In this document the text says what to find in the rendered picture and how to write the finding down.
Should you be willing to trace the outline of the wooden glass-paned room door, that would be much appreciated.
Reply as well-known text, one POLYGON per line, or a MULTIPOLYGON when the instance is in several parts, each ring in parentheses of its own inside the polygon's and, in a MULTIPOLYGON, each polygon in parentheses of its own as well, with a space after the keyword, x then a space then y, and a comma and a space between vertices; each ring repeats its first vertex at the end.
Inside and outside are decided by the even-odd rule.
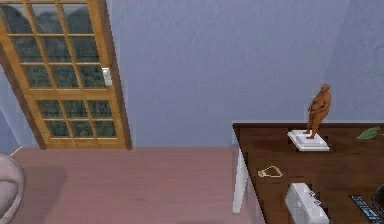
POLYGON ((0 66, 40 149, 131 148, 107 0, 0 0, 0 66))

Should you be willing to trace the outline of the black round object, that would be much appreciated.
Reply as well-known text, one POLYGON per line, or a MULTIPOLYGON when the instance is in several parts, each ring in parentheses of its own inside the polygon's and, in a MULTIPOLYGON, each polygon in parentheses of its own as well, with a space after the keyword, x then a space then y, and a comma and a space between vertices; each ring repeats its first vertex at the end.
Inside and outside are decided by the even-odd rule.
POLYGON ((371 203, 377 214, 384 220, 384 184, 373 194, 371 203))

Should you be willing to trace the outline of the grey round seat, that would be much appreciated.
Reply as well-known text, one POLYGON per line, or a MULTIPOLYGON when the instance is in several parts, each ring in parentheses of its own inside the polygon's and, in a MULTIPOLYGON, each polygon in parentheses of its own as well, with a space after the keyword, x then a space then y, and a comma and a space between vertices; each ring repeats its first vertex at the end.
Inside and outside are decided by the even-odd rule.
POLYGON ((22 166, 11 156, 0 153, 0 224, 14 219, 26 188, 22 166))

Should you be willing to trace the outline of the green leaf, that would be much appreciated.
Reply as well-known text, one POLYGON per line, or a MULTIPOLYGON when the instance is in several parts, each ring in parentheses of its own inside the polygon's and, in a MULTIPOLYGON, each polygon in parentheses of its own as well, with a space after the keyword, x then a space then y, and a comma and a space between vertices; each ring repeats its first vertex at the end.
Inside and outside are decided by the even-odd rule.
POLYGON ((359 140, 367 140, 367 139, 372 139, 378 135, 378 131, 380 130, 379 126, 369 128, 365 131, 363 131, 359 136, 359 140))

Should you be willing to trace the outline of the black remote control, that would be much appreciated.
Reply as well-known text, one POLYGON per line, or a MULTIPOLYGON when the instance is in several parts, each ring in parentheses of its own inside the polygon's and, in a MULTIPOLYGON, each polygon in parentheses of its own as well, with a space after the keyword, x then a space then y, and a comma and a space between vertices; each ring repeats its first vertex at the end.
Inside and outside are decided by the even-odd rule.
POLYGON ((350 199, 371 224, 384 224, 384 219, 382 219, 360 195, 352 194, 350 195, 350 199))

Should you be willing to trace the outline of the brown human figure statue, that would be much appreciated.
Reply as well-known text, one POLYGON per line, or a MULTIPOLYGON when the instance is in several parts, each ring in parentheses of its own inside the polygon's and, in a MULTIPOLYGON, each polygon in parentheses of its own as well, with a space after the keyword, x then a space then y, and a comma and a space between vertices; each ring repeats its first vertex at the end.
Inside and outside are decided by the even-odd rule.
POLYGON ((292 130, 287 133, 290 140, 301 152, 327 152, 326 141, 318 134, 320 124, 328 116, 331 103, 330 85, 323 84, 308 107, 306 130, 292 130))

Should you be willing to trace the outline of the dark wood table white legs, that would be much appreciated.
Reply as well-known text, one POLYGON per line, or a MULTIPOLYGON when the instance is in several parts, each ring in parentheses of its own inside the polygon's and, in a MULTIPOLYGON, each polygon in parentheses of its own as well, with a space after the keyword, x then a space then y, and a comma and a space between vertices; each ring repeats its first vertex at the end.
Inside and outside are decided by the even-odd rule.
POLYGON ((291 183, 306 183, 316 193, 334 224, 369 224, 349 198, 369 201, 384 184, 384 129, 375 138, 359 140, 365 123, 322 124, 319 135, 328 152, 300 152, 287 133, 303 123, 258 123, 233 126, 266 224, 294 224, 285 205, 291 183), (276 166, 281 178, 257 172, 276 166))

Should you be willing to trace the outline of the white box with clasps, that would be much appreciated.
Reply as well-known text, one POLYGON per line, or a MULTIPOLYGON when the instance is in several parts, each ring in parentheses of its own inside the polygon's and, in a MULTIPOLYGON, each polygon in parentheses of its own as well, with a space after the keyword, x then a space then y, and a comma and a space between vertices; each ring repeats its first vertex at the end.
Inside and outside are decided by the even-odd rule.
POLYGON ((321 202, 305 183, 289 185, 285 204, 295 224, 330 224, 321 202))

